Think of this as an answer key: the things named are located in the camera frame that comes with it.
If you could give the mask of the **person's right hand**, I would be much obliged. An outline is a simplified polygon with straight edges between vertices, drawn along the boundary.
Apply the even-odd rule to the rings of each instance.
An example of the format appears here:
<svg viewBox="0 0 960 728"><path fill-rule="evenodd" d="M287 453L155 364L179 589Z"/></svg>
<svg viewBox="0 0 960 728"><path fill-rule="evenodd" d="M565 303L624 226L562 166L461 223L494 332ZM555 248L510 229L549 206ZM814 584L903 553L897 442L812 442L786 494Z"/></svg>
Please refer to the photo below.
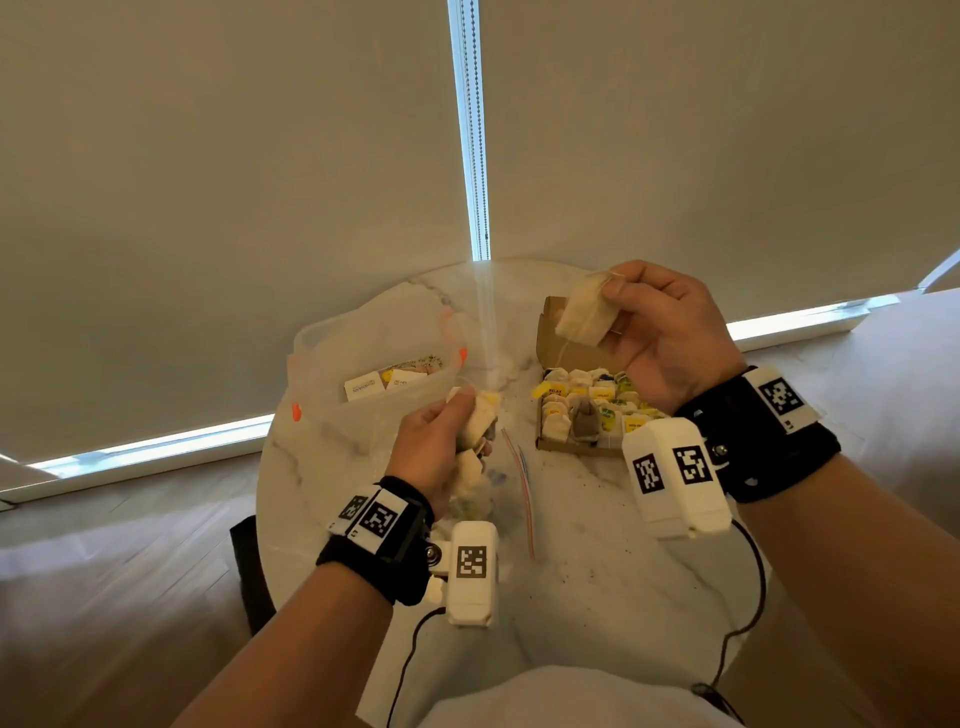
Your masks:
<svg viewBox="0 0 960 728"><path fill-rule="evenodd" d="M642 400L666 414L748 370L726 321L701 280L643 260L610 270L662 292L656 319L619 311L599 348L626 372Z"/></svg>

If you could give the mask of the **person's left hand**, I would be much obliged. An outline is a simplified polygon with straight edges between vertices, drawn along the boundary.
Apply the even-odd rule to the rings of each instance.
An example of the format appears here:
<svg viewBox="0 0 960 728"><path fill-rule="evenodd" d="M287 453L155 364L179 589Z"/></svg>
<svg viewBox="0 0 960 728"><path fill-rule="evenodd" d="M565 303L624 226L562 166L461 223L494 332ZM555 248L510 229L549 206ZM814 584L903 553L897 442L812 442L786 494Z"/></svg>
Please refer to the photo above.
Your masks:
<svg viewBox="0 0 960 728"><path fill-rule="evenodd" d="M448 481L457 455L458 431L433 430L433 404L402 418L385 475L413 486L426 498L435 519L439 520L450 507Z"/></svg>

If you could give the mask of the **white tea bag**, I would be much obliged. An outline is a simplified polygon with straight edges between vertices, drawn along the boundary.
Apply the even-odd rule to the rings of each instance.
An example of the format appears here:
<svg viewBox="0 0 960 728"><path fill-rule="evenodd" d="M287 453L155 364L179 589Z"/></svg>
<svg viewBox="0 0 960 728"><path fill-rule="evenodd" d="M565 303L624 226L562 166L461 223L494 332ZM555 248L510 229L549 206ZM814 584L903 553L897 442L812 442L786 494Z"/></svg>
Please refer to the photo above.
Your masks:
<svg viewBox="0 0 960 728"><path fill-rule="evenodd" d="M488 431L496 427L502 396L498 392L478 390L469 417L464 419L456 437L455 452L476 451L489 439Z"/></svg>
<svg viewBox="0 0 960 728"><path fill-rule="evenodd" d="M484 464L473 449L458 452L454 458L454 468L449 480L449 492L452 499L462 499L476 488L484 475Z"/></svg>

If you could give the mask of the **beige tea bag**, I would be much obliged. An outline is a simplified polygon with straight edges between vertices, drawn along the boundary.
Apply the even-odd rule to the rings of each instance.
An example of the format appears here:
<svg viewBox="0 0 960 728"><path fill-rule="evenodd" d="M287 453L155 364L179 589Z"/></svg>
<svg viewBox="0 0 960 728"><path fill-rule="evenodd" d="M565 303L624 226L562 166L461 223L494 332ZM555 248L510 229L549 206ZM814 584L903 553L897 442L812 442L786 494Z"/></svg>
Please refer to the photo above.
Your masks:
<svg viewBox="0 0 960 728"><path fill-rule="evenodd" d="M625 277L612 271L583 276L568 296L558 318L555 334L567 342L597 349L618 319L619 307L603 295L610 282L622 285Z"/></svg>

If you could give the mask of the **person's right forearm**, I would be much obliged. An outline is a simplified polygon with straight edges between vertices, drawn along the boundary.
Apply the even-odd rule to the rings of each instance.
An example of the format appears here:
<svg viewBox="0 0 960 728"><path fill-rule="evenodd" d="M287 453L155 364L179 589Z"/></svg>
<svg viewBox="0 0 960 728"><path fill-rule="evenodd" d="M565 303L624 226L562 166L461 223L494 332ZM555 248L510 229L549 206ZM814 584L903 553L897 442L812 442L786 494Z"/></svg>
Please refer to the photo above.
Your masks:
<svg viewBox="0 0 960 728"><path fill-rule="evenodd" d="M960 540L841 454L738 514L883 722L960 728Z"/></svg>

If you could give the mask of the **person's left forearm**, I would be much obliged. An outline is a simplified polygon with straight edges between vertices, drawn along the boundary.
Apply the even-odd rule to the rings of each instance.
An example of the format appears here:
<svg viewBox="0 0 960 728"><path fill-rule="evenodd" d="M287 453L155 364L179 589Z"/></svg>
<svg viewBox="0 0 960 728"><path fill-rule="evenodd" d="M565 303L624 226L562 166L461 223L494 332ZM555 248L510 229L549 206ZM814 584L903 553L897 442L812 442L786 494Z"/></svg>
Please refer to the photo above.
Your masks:
<svg viewBox="0 0 960 728"><path fill-rule="evenodd" d="M393 612L345 565L319 565L172 728L342 726L355 715Z"/></svg>

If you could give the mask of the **brown cardboard box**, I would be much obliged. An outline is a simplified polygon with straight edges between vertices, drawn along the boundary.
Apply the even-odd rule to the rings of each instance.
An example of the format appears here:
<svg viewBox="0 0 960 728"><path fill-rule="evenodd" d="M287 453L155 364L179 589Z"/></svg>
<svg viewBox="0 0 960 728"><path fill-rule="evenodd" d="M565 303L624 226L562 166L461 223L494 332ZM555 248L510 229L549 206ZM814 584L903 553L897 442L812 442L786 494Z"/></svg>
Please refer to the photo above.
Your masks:
<svg viewBox="0 0 960 728"><path fill-rule="evenodd" d="M555 334L555 328L565 303L566 301L563 298L547 297L544 302L543 311L539 317L535 352L537 361L541 367L541 380L543 380L544 370L547 368L563 368L566 370L594 370L597 368L605 368L612 374L619 373L619 371L614 369L613 362L606 356L603 350L574 344L561 339ZM538 418L540 407L535 400L534 402L536 408L535 415L536 418ZM537 428L537 419L535 419L535 428ZM578 457L618 459L620 456L621 449L620 454L616 457Z"/></svg>

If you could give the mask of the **clear plastic zip bag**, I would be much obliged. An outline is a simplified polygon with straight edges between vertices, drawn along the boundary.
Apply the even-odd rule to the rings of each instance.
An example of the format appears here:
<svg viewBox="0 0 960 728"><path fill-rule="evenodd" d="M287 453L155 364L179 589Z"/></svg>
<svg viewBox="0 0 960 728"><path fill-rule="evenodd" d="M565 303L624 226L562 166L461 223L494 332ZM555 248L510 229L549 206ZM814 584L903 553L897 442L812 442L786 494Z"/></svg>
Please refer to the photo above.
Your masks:
<svg viewBox="0 0 960 728"><path fill-rule="evenodd" d="M489 440L484 441L484 447L488 443ZM504 425L498 424L492 443L493 460L482 455L483 447L475 450L484 464L482 480L467 496L451 497L448 517L455 523L503 521L515 539L522 542L529 562L536 564L539 559L533 492L524 453Z"/></svg>

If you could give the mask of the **clear plastic container orange clips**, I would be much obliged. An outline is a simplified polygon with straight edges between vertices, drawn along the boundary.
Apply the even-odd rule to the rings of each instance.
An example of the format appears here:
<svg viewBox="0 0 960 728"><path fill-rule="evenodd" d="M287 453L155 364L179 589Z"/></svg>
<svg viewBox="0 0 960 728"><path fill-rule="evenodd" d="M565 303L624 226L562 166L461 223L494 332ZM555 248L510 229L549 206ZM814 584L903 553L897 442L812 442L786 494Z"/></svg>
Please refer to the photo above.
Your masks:
<svg viewBox="0 0 960 728"><path fill-rule="evenodd" d="M406 414L449 394L466 358L465 334L444 296L424 285L403 283L294 336L287 358L293 419L370 452L392 443ZM347 402L344 382L394 367L428 376Z"/></svg>

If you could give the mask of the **pile of assorted tea bags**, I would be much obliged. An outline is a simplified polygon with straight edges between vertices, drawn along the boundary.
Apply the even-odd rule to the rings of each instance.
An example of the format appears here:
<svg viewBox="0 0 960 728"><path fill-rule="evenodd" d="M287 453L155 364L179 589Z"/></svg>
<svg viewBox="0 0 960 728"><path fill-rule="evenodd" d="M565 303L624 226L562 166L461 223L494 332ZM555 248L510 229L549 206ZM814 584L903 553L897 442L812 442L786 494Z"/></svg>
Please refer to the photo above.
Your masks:
<svg viewBox="0 0 960 728"><path fill-rule="evenodd" d="M547 368L533 392L542 452L617 457L623 437L666 413L642 399L625 371Z"/></svg>

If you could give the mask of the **black left wrist band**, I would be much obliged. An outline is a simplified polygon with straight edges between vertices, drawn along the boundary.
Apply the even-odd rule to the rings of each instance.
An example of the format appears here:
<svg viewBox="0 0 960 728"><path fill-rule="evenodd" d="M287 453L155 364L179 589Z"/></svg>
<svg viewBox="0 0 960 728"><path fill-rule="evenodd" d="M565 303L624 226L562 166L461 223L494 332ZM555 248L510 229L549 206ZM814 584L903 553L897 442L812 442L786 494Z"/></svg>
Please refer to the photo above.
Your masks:
<svg viewBox="0 0 960 728"><path fill-rule="evenodd" d="M407 481L385 475L350 495L327 526L316 565L345 566L391 605L419 604L430 570L427 543L436 516Z"/></svg>

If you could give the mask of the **black wrist band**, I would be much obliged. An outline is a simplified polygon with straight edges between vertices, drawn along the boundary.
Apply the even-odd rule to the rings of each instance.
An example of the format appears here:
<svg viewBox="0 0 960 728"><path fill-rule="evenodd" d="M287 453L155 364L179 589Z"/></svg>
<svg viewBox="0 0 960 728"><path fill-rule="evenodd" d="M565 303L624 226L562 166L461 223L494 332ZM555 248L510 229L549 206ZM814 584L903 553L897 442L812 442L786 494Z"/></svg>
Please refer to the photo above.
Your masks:
<svg viewBox="0 0 960 728"><path fill-rule="evenodd" d="M350 495L327 526L316 565L345 566L391 605L419 604L430 570L427 543L436 516L407 481L385 475Z"/></svg>
<svg viewBox="0 0 960 728"><path fill-rule="evenodd" d="M801 483L842 448L819 413L774 366L750 366L678 407L700 432L724 492L737 504Z"/></svg>

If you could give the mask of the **black chair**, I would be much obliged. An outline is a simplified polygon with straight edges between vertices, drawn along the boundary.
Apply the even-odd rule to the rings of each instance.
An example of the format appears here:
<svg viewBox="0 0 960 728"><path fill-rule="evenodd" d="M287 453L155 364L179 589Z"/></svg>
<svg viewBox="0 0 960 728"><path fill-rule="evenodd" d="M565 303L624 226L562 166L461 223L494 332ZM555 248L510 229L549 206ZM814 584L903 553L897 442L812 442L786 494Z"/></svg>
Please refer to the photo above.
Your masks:
<svg viewBox="0 0 960 728"><path fill-rule="evenodd" d="M229 529L229 536L246 623L250 635L255 637L277 613L259 555L257 517L250 515L236 523Z"/></svg>

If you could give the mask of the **large grey roller blind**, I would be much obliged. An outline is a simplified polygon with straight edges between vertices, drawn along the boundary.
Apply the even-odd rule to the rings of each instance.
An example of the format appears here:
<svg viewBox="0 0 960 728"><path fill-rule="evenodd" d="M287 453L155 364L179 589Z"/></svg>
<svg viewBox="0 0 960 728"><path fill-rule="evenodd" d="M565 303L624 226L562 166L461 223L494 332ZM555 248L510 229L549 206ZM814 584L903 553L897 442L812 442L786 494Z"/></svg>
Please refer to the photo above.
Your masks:
<svg viewBox="0 0 960 728"><path fill-rule="evenodd" d="M0 454L272 412L465 192L447 0L0 0Z"/></svg>

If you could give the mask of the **person's white shirt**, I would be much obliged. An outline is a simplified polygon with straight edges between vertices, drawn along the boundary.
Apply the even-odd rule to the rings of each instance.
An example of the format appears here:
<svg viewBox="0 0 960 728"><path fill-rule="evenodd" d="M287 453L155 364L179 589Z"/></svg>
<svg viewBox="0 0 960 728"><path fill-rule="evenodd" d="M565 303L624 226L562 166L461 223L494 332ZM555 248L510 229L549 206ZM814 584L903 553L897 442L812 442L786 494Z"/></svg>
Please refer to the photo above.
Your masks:
<svg viewBox="0 0 960 728"><path fill-rule="evenodd" d="M548 665L443 699L417 728L738 728L738 722L686 688Z"/></svg>

